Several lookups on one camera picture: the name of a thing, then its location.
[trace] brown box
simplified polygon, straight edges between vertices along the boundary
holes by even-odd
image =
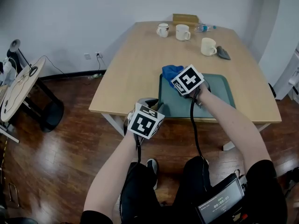
[[[184,24],[187,26],[195,26],[200,23],[198,16],[190,14],[173,14],[172,22],[174,25]]]

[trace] sneaker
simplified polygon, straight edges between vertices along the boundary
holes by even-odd
[[[146,162],[145,166],[147,166],[148,168],[153,169],[154,173],[157,175],[157,171],[158,171],[158,163],[157,163],[156,160],[154,160],[154,159],[149,159],[149,160]],[[155,184],[155,186],[154,186],[154,190],[157,189],[157,184],[158,184],[158,179],[157,179],[157,182],[156,182],[156,184]]]

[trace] plastic bottle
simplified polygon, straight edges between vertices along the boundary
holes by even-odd
[[[195,31],[196,32],[208,32],[211,31],[213,29],[216,29],[216,26],[213,25],[209,25],[209,24],[205,24],[205,23],[199,23],[195,26]]]

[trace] wall socket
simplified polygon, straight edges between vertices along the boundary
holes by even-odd
[[[97,51],[97,52],[95,53],[95,55],[96,55],[96,56],[99,55],[99,58],[103,58],[103,54],[102,54],[101,52],[98,52],[98,51]]]
[[[89,53],[84,53],[84,57],[86,60],[90,60],[91,57],[90,57],[90,54]]]

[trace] baseboard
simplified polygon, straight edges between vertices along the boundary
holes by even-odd
[[[80,72],[73,72],[73,73],[66,73],[67,77],[85,77],[85,76],[92,76],[94,74],[102,74],[104,75],[106,70],[88,70],[88,71],[80,71]],[[61,79],[67,78],[65,74],[57,74],[47,77],[41,77],[41,80],[54,80],[54,79]]]

